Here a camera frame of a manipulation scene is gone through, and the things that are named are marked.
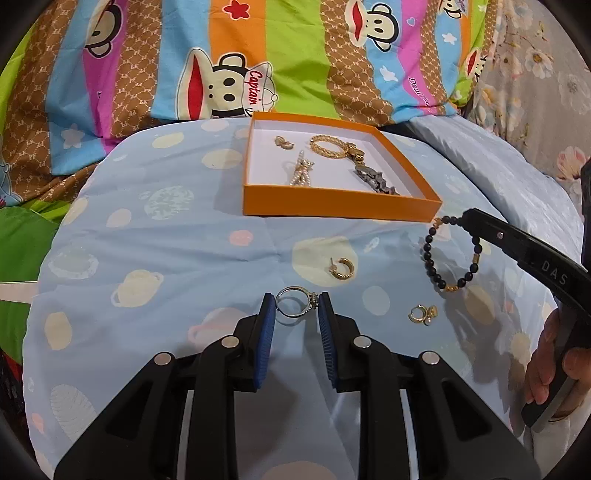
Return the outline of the person's right hand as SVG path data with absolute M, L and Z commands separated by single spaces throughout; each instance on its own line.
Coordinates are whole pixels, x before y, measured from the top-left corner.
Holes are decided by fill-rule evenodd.
M 556 373 L 555 340 L 560 326 L 559 311 L 555 309 L 547 318 L 538 346 L 527 366 L 524 395 L 527 404 L 543 404 L 549 396 L 549 385 Z M 590 350 L 573 348 L 562 362 L 564 372 L 575 381 L 569 395 L 556 411 L 555 418 L 564 418 L 577 410 L 590 391 Z

